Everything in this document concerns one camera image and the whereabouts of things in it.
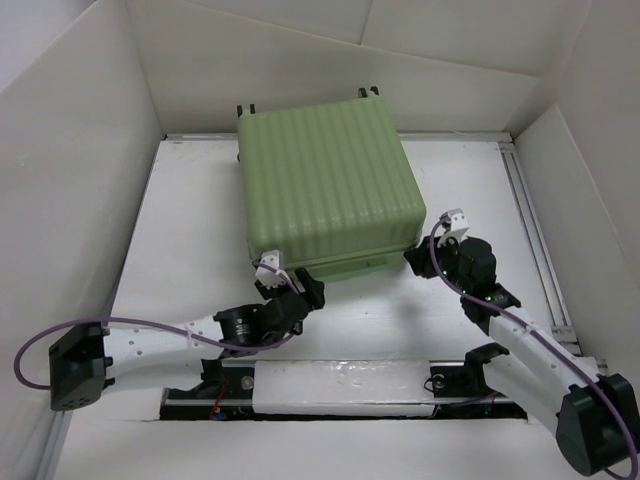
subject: screw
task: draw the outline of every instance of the screw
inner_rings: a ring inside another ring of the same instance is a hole
[[[444,375],[437,374],[433,376],[433,386],[435,388],[444,388]]]
[[[253,390],[253,377],[246,376],[240,380],[240,386],[243,390]]]

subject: ribbed plastic box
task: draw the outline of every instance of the ribbed plastic box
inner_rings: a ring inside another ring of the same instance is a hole
[[[243,113],[240,162],[252,260],[338,280],[402,262],[426,207],[382,98]]]

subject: metal frame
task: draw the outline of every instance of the metal frame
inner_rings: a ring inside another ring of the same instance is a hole
[[[506,132],[434,132],[411,133],[400,132],[401,139],[422,139],[439,141],[465,141],[465,142],[502,142],[510,143],[511,135]],[[236,133],[169,133],[165,140],[172,142],[196,142],[206,140],[233,140],[238,138]]]
[[[35,480],[53,479],[71,425],[71,415],[71,412],[56,412]]]
[[[518,155],[515,145],[509,142],[498,142],[500,153],[504,162],[505,170],[509,176],[509,183],[513,191],[513,197],[516,201],[520,219],[524,226],[529,245],[535,259],[538,274],[542,280],[547,304],[551,311],[551,317],[554,325],[570,326],[571,319],[562,298],[562,292],[558,283],[558,278],[553,269],[549,251],[542,236],[542,229],[536,217],[531,197],[527,190],[527,185],[522,176]]]

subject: red wire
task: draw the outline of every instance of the red wire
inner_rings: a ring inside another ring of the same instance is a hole
[[[220,403],[220,400],[222,400],[222,397],[224,396],[224,394],[227,393],[228,388],[229,388],[229,380],[227,380],[225,384],[222,386],[222,390],[220,390],[220,395],[218,395],[218,398],[216,398],[216,401],[213,404],[213,408],[211,409],[211,413],[209,413],[209,420],[212,420],[215,417],[216,413],[218,413],[218,404]]]

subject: white floor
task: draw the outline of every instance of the white floor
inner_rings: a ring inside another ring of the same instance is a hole
[[[405,139],[425,232],[463,208],[501,283],[539,323],[551,313],[495,142]],[[177,322],[259,301],[246,248],[237,144],[160,145],[113,309]],[[457,360],[487,337],[458,299],[407,268],[331,284],[305,333],[260,358]],[[573,479],[555,441],[523,421],[153,422],[159,391],[106,395],[74,413],[56,480],[175,478]]]

